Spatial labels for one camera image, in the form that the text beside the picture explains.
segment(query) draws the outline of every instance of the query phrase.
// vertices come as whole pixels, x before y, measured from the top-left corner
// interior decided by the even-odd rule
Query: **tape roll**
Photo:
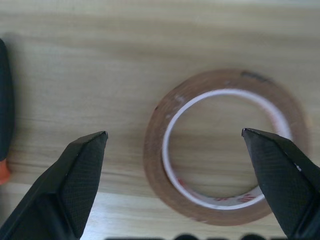
[[[238,96],[259,105],[276,133],[291,139],[306,154],[308,129],[299,104],[290,94],[270,79],[246,70],[201,73],[184,81],[160,101],[144,140],[143,164],[152,189],[167,205],[188,218],[212,225],[234,226],[271,213],[259,186],[234,197],[202,195],[175,174],[168,152],[170,133],[179,116],[196,102],[219,95]]]

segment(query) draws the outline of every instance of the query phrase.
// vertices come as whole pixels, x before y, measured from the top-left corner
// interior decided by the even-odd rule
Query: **brown tape roll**
[[[143,164],[154,192],[174,210],[207,224],[241,225],[271,213],[258,186],[240,196],[208,197],[186,186],[170,164],[169,138],[178,117],[194,103],[217,95],[239,96],[258,104],[276,132],[308,154],[307,126],[296,100],[268,78],[246,70],[225,69],[193,76],[160,101],[146,130]]]

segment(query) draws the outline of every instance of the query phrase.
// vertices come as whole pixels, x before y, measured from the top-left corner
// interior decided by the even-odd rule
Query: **wooden table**
[[[272,77],[301,102],[310,156],[319,164],[320,14],[316,2],[303,4],[0,1],[0,37],[10,52],[17,107],[12,177],[0,187],[2,221],[69,142],[107,130],[99,193],[82,239],[283,236],[273,215],[221,227],[176,213],[145,178],[143,143],[157,102],[186,78],[249,69]],[[178,123],[171,156],[194,188],[230,196],[256,184],[241,129],[272,130],[259,109],[218,97],[198,103]]]

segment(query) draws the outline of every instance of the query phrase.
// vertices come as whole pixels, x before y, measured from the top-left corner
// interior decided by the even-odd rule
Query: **wood grain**
[[[287,3],[0,1],[0,37],[9,47],[17,105],[16,133],[8,158],[13,173],[11,181],[1,186],[2,217],[10,214],[69,142],[107,130],[99,193],[82,239],[170,239],[185,232],[199,238],[239,239],[247,232],[283,236],[273,215],[243,226],[218,227],[174,212],[149,187],[142,154],[149,118],[167,92],[200,72],[241,68],[272,77],[301,102],[310,122],[310,156],[319,164],[319,4]],[[229,99],[217,99],[213,103],[217,108],[207,101],[199,104],[203,106],[191,108],[186,122],[175,129],[173,157],[191,146],[204,146],[208,152],[201,132],[210,127],[206,120],[218,121],[208,131],[230,131],[221,139],[228,143],[221,144],[219,156],[225,156],[221,167],[227,176],[242,177],[231,181],[229,188],[212,176],[212,188],[204,191],[221,195],[245,191],[254,177],[248,162],[242,167],[233,165],[236,158],[231,155],[249,160],[240,147],[243,143],[236,139],[241,131],[237,128],[242,122],[268,128],[268,122],[250,120],[247,114],[255,110]],[[238,119],[231,118],[233,112]],[[179,137],[185,129],[192,130],[189,134],[196,142]],[[235,146],[235,151],[226,152]],[[201,149],[195,154],[206,160]],[[185,159],[182,171],[189,161]],[[195,183],[201,188],[207,179],[204,174]]]

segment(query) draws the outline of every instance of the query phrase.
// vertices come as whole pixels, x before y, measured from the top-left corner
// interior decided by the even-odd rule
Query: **white tape core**
[[[250,205],[253,205],[265,198],[263,195],[261,189],[259,186],[255,187],[251,191],[234,197],[225,197],[225,198],[219,198],[219,197],[209,197],[202,195],[194,190],[192,190],[190,187],[185,185],[181,179],[179,179],[170,163],[169,158],[169,139],[171,131],[177,121],[177,119],[186,111],[188,108],[190,108],[195,103],[209,97],[214,96],[221,96],[221,95],[231,95],[231,96],[238,96],[245,98],[247,100],[250,100],[256,104],[258,104],[260,107],[263,108],[263,110],[267,113],[269,118],[272,121],[272,125],[275,128],[275,131],[278,135],[285,137],[287,139],[292,139],[292,133],[289,127],[289,124],[285,118],[285,116],[282,114],[282,112],[268,99],[250,92],[246,90],[240,90],[240,89],[218,89],[213,91],[205,92],[190,101],[188,101],[184,106],[182,106],[179,111],[173,116],[171,121],[168,124],[168,127],[164,133],[163,142],[162,142],[162,161],[163,166],[165,169],[165,172],[173,184],[173,186],[187,199],[194,202],[195,204],[201,205],[203,207],[209,208],[209,209],[217,209],[217,210],[235,210],[240,208],[245,208]]]

